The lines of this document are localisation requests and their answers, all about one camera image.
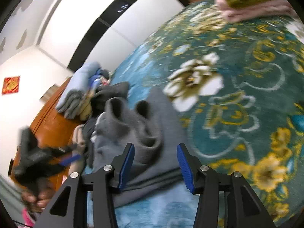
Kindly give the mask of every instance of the bedsheet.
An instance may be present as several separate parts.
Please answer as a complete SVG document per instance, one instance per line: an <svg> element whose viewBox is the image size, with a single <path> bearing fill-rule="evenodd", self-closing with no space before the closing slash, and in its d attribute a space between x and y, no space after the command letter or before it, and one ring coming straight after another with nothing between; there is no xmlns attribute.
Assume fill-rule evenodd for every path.
<svg viewBox="0 0 304 228"><path fill-rule="evenodd" d="M290 17L229 24L205 0L151 34L111 84L130 83L130 107L163 88L187 146L218 172L240 171L279 225L304 204L303 43L303 24ZM192 227L197 203L181 182L117 208L118 225Z"/></svg>

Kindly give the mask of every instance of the wall picture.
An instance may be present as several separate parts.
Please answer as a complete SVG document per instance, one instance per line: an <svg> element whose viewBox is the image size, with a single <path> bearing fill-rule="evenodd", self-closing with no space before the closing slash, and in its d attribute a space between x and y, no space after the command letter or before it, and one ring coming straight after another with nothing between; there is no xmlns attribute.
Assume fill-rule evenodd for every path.
<svg viewBox="0 0 304 228"><path fill-rule="evenodd" d="M2 95L9 93L17 93L19 91L20 76L4 78Z"/></svg>

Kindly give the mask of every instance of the bed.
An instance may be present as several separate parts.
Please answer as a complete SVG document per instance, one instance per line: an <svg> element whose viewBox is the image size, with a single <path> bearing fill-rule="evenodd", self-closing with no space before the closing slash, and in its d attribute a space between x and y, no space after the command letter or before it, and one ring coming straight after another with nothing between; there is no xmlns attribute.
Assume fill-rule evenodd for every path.
<svg viewBox="0 0 304 228"><path fill-rule="evenodd" d="M204 0L151 34L111 83L130 83L130 107L160 86L179 111L187 146L218 172L240 171L280 225L304 204L303 42L303 25L290 17L228 24L214 0ZM198 199L183 182L168 186L117 208L118 226L190 228Z"/></svg>

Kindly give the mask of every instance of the gray cloth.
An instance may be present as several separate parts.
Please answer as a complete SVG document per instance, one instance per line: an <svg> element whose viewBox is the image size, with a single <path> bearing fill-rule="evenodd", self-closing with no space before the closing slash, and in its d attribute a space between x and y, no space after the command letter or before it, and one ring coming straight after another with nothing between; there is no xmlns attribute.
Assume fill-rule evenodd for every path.
<svg viewBox="0 0 304 228"><path fill-rule="evenodd" d="M74 73L55 107L59 113L64 113L65 118L75 118L78 109L81 107L81 101L89 89L89 78L99 68L98 62L89 62L83 64Z"/></svg>
<svg viewBox="0 0 304 228"><path fill-rule="evenodd" d="M124 192L114 196L115 207L182 179L176 148L187 144L186 134L161 89L153 87L134 111L122 98L107 101L96 123L93 171L110 164L128 142L135 146L135 157Z"/></svg>

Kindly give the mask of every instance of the silver bolt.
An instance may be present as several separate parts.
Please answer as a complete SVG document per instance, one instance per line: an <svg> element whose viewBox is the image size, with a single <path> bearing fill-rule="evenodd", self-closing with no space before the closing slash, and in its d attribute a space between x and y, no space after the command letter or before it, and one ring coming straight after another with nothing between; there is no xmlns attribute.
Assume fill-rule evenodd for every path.
<svg viewBox="0 0 304 228"><path fill-rule="evenodd" d="M233 175L234 175L235 177L241 177L241 176L242 176L242 173L240 173L239 171L235 171L235 172L233 173Z"/></svg>
<svg viewBox="0 0 304 228"><path fill-rule="evenodd" d="M207 171L207 170L209 170L209 167L206 166L206 165L201 165L200 170L201 171Z"/></svg>
<svg viewBox="0 0 304 228"><path fill-rule="evenodd" d="M109 171L109 170L112 170L112 169L113 169L113 166L110 165L110 164L107 164L107 165L105 165L105 166L103 167L103 169L106 170L106 171Z"/></svg>
<svg viewBox="0 0 304 228"><path fill-rule="evenodd" d="M78 176L79 176L78 172L75 172L75 171L72 172L71 175L70 175L71 178L76 178Z"/></svg>

